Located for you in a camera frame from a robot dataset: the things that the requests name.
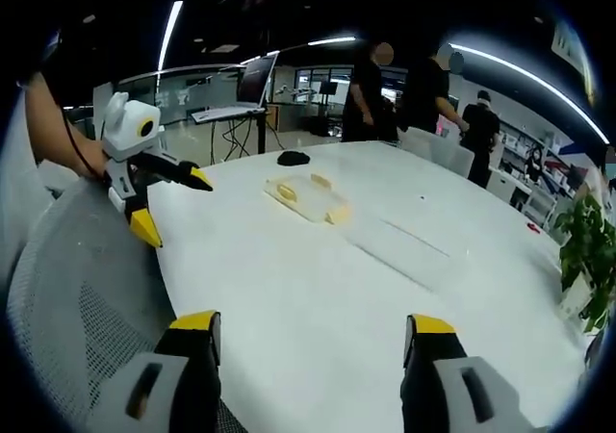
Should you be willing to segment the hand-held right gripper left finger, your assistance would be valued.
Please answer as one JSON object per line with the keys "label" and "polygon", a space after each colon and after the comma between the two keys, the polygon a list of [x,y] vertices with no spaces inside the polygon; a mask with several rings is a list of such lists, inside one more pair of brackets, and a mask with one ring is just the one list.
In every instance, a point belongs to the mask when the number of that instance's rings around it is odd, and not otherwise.
{"label": "hand-held right gripper left finger", "polygon": [[176,319],[101,385],[89,432],[214,432],[220,401],[220,313]]}

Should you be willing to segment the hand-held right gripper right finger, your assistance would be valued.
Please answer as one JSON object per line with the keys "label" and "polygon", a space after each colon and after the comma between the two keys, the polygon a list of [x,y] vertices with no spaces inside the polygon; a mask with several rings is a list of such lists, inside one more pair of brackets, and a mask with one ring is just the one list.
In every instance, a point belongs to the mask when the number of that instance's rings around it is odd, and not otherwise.
{"label": "hand-held right gripper right finger", "polygon": [[407,317],[400,384],[405,432],[532,432],[520,398],[439,318]]}

